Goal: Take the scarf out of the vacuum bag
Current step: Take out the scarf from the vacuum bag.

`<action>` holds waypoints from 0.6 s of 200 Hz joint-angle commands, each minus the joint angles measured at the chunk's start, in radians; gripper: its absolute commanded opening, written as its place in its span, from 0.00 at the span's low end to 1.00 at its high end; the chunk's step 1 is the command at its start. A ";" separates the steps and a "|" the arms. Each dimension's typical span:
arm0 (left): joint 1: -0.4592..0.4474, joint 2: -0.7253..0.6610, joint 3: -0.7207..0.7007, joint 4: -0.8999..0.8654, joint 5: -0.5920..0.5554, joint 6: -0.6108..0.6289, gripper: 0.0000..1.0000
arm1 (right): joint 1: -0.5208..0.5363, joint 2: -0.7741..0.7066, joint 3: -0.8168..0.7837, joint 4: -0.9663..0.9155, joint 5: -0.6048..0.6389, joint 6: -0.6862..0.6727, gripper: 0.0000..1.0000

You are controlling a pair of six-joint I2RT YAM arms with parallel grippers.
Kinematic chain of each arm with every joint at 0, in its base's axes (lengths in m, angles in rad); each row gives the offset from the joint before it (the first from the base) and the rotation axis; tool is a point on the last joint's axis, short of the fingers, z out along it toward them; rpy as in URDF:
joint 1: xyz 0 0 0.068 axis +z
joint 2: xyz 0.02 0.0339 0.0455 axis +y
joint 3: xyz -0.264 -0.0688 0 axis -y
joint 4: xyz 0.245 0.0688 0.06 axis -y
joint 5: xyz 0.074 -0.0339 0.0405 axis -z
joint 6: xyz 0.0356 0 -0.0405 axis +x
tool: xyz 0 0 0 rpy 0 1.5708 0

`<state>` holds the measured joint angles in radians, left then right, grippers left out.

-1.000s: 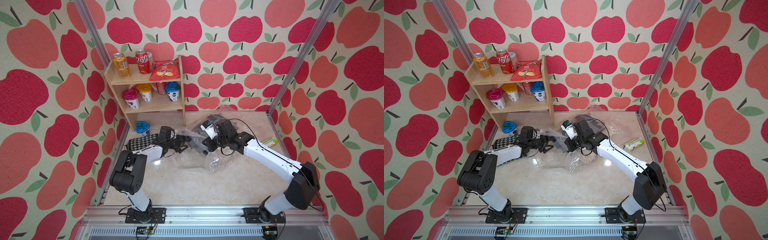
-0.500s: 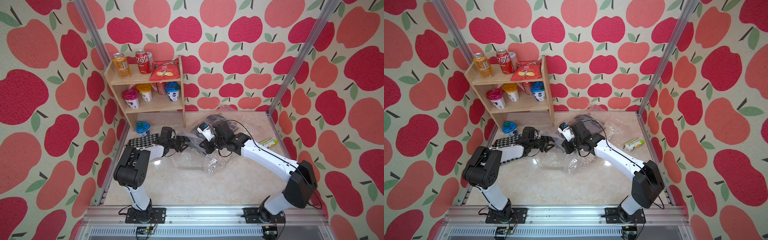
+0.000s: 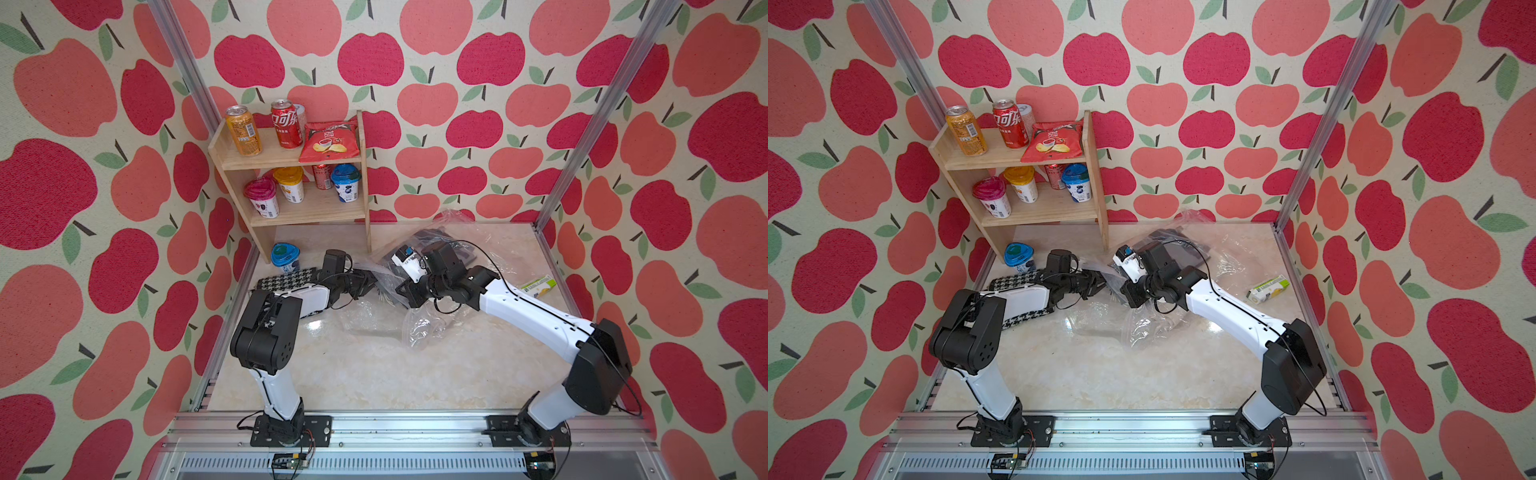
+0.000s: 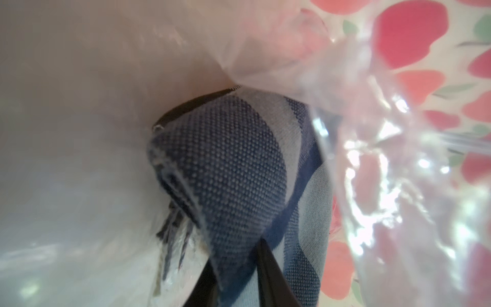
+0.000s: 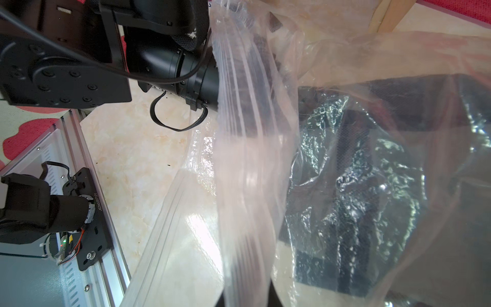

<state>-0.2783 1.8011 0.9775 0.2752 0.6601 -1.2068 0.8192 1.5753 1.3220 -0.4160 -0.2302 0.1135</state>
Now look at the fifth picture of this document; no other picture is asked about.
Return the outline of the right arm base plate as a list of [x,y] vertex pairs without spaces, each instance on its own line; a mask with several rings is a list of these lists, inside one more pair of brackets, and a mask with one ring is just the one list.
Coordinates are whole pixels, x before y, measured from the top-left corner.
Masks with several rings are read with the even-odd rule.
[[82,232],[75,236],[75,242],[79,244],[75,250],[79,270],[83,272],[102,259],[113,247],[113,240],[89,168],[80,169],[71,181],[65,183],[63,194],[73,204],[70,212],[81,220],[77,228]]

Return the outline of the clear plastic vacuum bag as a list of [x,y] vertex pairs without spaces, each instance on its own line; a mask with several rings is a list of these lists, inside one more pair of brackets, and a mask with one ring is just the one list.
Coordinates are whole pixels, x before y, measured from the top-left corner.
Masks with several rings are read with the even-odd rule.
[[300,147],[299,88],[464,74],[490,81],[490,39],[368,34],[361,1],[214,1],[218,114],[191,134],[124,306],[284,306],[277,246]]

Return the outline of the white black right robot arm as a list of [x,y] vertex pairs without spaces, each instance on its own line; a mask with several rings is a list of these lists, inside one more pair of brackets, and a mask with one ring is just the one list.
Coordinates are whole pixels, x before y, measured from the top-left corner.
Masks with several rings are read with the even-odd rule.
[[1,183],[7,187],[1,209],[2,243],[30,244],[46,234],[75,231],[95,215],[89,200],[52,194],[43,179],[11,173],[3,176]]

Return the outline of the black white checked scarf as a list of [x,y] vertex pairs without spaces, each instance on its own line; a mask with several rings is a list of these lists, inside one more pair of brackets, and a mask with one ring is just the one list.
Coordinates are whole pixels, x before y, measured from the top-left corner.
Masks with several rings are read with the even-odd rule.
[[299,88],[284,306],[490,305],[490,81]]

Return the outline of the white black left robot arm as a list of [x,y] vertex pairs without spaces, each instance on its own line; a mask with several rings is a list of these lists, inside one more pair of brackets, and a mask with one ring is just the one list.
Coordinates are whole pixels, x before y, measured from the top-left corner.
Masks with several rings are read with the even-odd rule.
[[130,102],[129,82],[218,107],[207,1],[2,1],[1,95],[12,106]]

